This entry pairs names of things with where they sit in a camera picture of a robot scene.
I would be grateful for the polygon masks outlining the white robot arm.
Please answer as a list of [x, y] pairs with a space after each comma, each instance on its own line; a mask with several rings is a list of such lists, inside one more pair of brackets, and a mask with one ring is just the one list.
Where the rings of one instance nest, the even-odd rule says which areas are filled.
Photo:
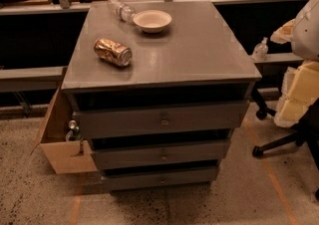
[[319, 0], [309, 0], [295, 18], [292, 52], [305, 60], [319, 60]]

